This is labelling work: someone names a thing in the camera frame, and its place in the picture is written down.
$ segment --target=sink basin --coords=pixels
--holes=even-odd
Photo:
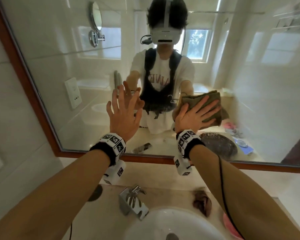
[[[136,219],[124,240],[223,240],[223,235],[205,218],[179,209],[151,210]]]

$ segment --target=round makeup mirror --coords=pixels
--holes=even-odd
[[[102,18],[99,5],[96,2],[91,4],[90,15],[94,24],[94,28],[96,28],[97,31],[100,31],[102,28]]]

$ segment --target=black hair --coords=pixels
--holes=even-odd
[[[152,0],[148,8],[148,25],[150,28],[164,21],[164,12],[167,0]],[[173,28],[183,29],[187,26],[188,9],[184,0],[173,0],[170,6],[169,25]]]

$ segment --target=black vest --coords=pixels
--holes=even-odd
[[[157,91],[153,88],[149,81],[150,70],[155,65],[156,61],[156,49],[150,48],[145,52],[144,60],[144,84],[140,99],[145,102],[143,109],[149,114],[149,111],[153,111],[156,114],[154,119],[159,117],[159,114],[172,111],[176,108],[177,103],[173,99],[173,91],[175,84],[176,69],[180,63],[182,56],[174,50],[169,59],[170,68],[170,81],[161,91]]]

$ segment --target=faucet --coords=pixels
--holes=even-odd
[[[146,194],[139,185],[125,188],[119,194],[119,208],[125,216],[132,211],[142,220],[149,213],[149,209],[138,198],[139,193]]]

